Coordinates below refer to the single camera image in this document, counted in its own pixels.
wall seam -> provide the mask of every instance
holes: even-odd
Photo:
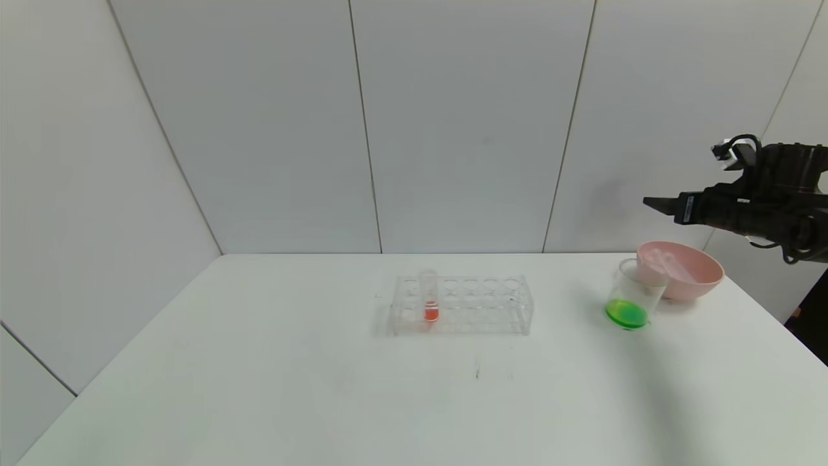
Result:
[[[58,383],[60,383],[60,384],[61,384],[61,385],[62,385],[62,386],[63,386],[63,387],[64,387],[64,388],[65,388],[65,389],[69,392],[69,393],[71,393],[71,394],[72,394],[72,396],[74,396],[75,398],[77,398],[77,397],[78,397],[78,392],[77,392],[77,391],[72,390],[72,387],[70,387],[70,386],[69,386],[69,384],[67,384],[66,382],[64,382],[64,381],[63,381],[63,379],[61,379],[61,378],[60,378],[60,377],[59,377],[59,376],[55,373],[55,371],[52,371],[52,370],[51,370],[51,367],[47,366],[47,365],[46,365],[46,363],[45,363],[42,359],[40,359],[40,358],[39,358],[39,357],[35,354],[35,352],[33,352],[33,351],[31,350],[31,348],[30,348],[28,345],[26,345],[26,344],[25,344],[25,343],[24,343],[24,342],[20,339],[20,337],[18,337],[18,336],[17,336],[17,334],[16,334],[16,333],[14,333],[14,332],[13,332],[13,331],[12,331],[12,330],[8,327],[8,325],[6,325],[6,323],[5,323],[4,321],[2,321],[2,320],[0,320],[0,327],[2,327],[2,329],[3,329],[3,330],[5,330],[5,331],[6,331],[6,333],[8,333],[9,337],[12,337],[12,339],[13,339],[15,342],[17,342],[17,344],[18,344],[18,345],[20,345],[20,346],[21,346],[21,347],[22,347],[22,348],[23,348],[23,349],[24,349],[27,353],[29,353],[29,356],[31,356],[31,357],[33,357],[33,358],[35,358],[35,361],[37,361],[37,363],[38,363],[38,364],[40,364],[40,365],[41,365],[41,367],[43,367],[44,369],[46,369],[46,372],[49,372],[49,375],[50,375],[50,376],[52,376],[52,378],[54,378],[54,379],[55,379]]]
[[[558,167],[558,178],[555,180],[555,191],[552,193],[552,206],[549,209],[549,220],[546,222],[546,233],[543,235],[543,246],[541,252],[546,252],[546,240],[549,238],[549,230],[552,227],[552,212],[555,211],[555,200],[558,197],[558,188],[561,186],[561,174],[564,172],[564,161],[566,160],[566,150],[569,148],[570,135],[572,134],[572,122],[575,120],[575,108],[578,105],[578,94],[580,93],[581,80],[584,78],[584,68],[586,66],[586,54],[590,49],[590,39],[592,38],[592,26],[595,24],[595,10],[598,9],[598,0],[592,2],[592,13],[590,14],[590,28],[586,32],[586,42],[584,44],[584,56],[580,61],[580,73],[578,74],[578,84],[575,86],[575,97],[572,99],[572,111],[570,112],[569,126],[566,128],[566,139],[564,139],[564,153],[561,155],[561,165]]]
[[[771,118],[768,119],[768,124],[765,125],[765,129],[762,131],[762,136],[759,140],[762,140],[765,137],[765,133],[768,132],[768,128],[771,127],[771,122],[773,121],[773,116],[776,115],[777,110],[779,109],[779,105],[782,103],[782,98],[785,97],[785,92],[787,92],[788,85],[791,84],[791,78],[793,78],[793,73],[797,70],[797,66],[799,66],[799,60],[802,58],[802,52],[805,51],[805,47],[808,45],[808,41],[811,39],[811,33],[814,32],[814,26],[816,26],[816,19],[820,17],[820,12],[822,11],[822,6],[825,4],[825,0],[820,1],[820,6],[816,9],[816,14],[814,15],[814,20],[811,22],[811,27],[808,29],[808,34],[805,36],[805,41],[802,43],[802,47],[799,49],[799,54],[797,55],[797,60],[793,62],[793,68],[791,68],[791,74],[787,76],[787,81],[785,81],[785,87],[782,88],[782,93],[779,95],[779,99],[777,100],[776,105],[773,107],[773,112],[771,112]]]
[[[178,167],[178,172],[181,174],[181,177],[184,178],[184,184],[187,186],[187,189],[190,191],[190,195],[193,197],[193,201],[195,201],[195,206],[199,209],[199,213],[201,214],[201,219],[204,221],[205,226],[207,226],[207,231],[209,231],[210,236],[213,238],[213,242],[215,243],[216,249],[219,250],[219,255],[224,255],[224,251],[221,249],[221,244],[215,238],[215,233],[213,232],[213,228],[210,226],[209,222],[207,221],[207,216],[205,216],[204,209],[201,208],[201,204],[199,203],[198,197],[195,196],[193,192],[193,187],[190,185],[190,180],[187,179],[187,175],[184,173],[184,170],[181,168],[181,162],[178,161],[178,157],[176,156],[176,151],[172,148],[172,144],[170,143],[170,138],[166,135],[166,130],[164,129],[164,125],[161,124],[161,118],[158,117],[158,112],[156,111],[155,105],[152,103],[152,99],[150,98],[150,94],[147,91],[147,86],[144,85],[144,79],[141,77],[141,72],[138,71],[138,65],[135,62],[135,57],[132,55],[132,49],[129,48],[129,44],[127,43],[127,36],[123,33],[123,28],[121,27],[121,22],[118,20],[118,15],[115,14],[115,6],[112,4],[112,0],[106,0],[107,5],[109,6],[109,12],[112,14],[112,19],[115,21],[115,27],[118,28],[118,34],[121,36],[121,42],[123,42],[124,48],[127,50],[127,56],[129,57],[129,62],[132,63],[132,70],[135,72],[135,76],[138,78],[138,84],[141,85],[141,90],[144,93],[144,97],[147,98],[147,102],[150,105],[150,109],[152,110],[152,115],[155,116],[156,123],[158,123],[158,128],[161,130],[161,135],[164,136],[164,141],[166,142],[167,148],[170,150],[170,155],[172,156],[172,160],[176,163]]]
[[[373,215],[377,219],[377,240],[379,254],[383,253],[383,233],[379,228],[379,207],[377,207],[377,189],[373,182],[373,163],[371,161],[371,145],[368,142],[368,117],[365,115],[365,97],[362,89],[362,72],[359,70],[359,53],[357,52],[357,32],[354,28],[354,10],[351,0],[348,0],[348,15],[351,20],[351,38],[354,40],[354,63],[357,66],[357,84],[359,85],[359,103],[363,110],[363,128],[365,128],[365,151],[368,153],[368,175],[371,177],[371,197],[373,197]]]

red liquid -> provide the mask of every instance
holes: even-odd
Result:
[[[423,318],[428,322],[434,322],[440,317],[440,308],[437,307],[436,301],[426,301],[426,311],[423,313]]]

white wall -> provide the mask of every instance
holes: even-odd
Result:
[[[701,248],[642,198],[734,179],[709,147],[765,128],[819,4],[598,2],[545,251]]]
[[[222,250],[379,252],[346,0],[113,0]]]
[[[383,252],[541,252],[592,0],[353,0]]]
[[[763,142],[828,146],[828,13],[824,6]],[[828,176],[822,176],[820,188],[828,192]],[[778,248],[760,250],[727,231],[716,231],[705,251],[779,322],[791,317],[826,270],[825,264],[787,265]]]
[[[80,391],[219,252],[104,0],[4,0],[0,54],[2,317]]]
[[[2,347],[2,450],[0,462],[13,466],[75,399],[5,330]]]

pink bowl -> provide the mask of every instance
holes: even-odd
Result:
[[[645,257],[648,251],[656,248],[662,250],[663,253],[672,253],[676,260],[681,262],[684,268],[687,269],[687,272],[696,279],[695,283],[691,283],[671,277],[667,289],[664,290],[664,298],[675,299],[676,301],[689,301],[699,298],[715,288],[725,277],[725,269],[716,259],[698,249],[670,241],[649,241],[638,247],[636,259],[641,273],[658,273],[642,260],[642,257]]]

green liquid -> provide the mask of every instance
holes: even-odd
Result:
[[[607,311],[607,316],[621,327],[641,328],[647,325],[647,311],[636,303],[613,299],[604,309]]]

